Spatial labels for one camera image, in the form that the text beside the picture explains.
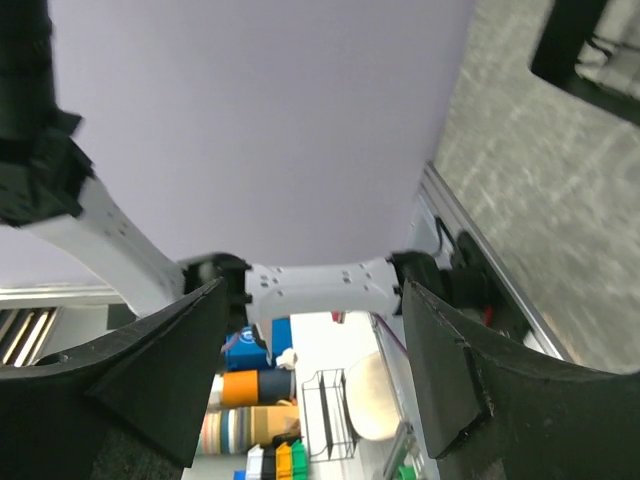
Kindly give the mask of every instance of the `striped roll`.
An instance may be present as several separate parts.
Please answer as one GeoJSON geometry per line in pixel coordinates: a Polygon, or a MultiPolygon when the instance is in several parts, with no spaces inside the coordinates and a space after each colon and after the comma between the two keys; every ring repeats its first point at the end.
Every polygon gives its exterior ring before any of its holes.
{"type": "Polygon", "coordinates": [[[251,446],[250,408],[205,415],[196,452],[198,455],[245,454],[251,446]]]}

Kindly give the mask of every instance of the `gray carpet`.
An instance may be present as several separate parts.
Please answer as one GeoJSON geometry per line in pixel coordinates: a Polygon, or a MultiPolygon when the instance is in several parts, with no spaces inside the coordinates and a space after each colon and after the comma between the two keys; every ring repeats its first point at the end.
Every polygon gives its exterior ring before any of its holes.
{"type": "Polygon", "coordinates": [[[436,165],[584,365],[640,368],[640,131],[534,77],[549,1],[479,0],[436,165]]]}

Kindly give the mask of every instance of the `shelf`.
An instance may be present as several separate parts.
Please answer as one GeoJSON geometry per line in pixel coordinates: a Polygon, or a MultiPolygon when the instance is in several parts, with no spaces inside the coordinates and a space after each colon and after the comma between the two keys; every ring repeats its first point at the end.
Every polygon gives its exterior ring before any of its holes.
{"type": "Polygon", "coordinates": [[[302,403],[308,406],[320,402],[324,429],[324,444],[318,447],[318,439],[309,433],[309,412],[304,409],[305,438],[309,449],[309,463],[333,462],[354,458],[358,435],[349,417],[345,396],[344,369],[319,370],[302,384],[302,403]]]}

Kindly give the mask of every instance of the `wire basket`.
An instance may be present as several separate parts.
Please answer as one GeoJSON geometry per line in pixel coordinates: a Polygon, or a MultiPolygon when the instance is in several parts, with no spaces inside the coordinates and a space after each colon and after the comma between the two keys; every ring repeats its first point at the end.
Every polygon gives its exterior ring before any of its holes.
{"type": "Polygon", "coordinates": [[[359,437],[349,417],[345,385],[344,369],[319,370],[302,384],[310,463],[348,460],[355,456],[359,437]]]}
{"type": "Polygon", "coordinates": [[[531,71],[565,92],[640,125],[640,4],[556,0],[531,71]]]}

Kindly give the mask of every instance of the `cylindrical container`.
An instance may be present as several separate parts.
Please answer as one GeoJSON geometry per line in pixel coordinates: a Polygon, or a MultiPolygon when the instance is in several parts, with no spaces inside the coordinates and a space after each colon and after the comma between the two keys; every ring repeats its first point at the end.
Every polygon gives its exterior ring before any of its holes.
{"type": "Polygon", "coordinates": [[[290,370],[248,370],[216,376],[209,408],[275,405],[296,396],[296,377],[290,370]]]}
{"type": "Polygon", "coordinates": [[[291,370],[265,370],[258,374],[260,405],[275,405],[296,397],[296,376],[291,370]]]}
{"type": "Polygon", "coordinates": [[[290,433],[299,425],[297,406],[253,407],[251,437],[254,444],[269,446],[273,437],[290,433]]]}
{"type": "Polygon", "coordinates": [[[258,405],[258,371],[232,372],[223,376],[222,406],[225,408],[258,405]]]}
{"type": "Polygon", "coordinates": [[[197,454],[244,454],[251,439],[251,409],[236,408],[208,413],[202,422],[197,454]]]}

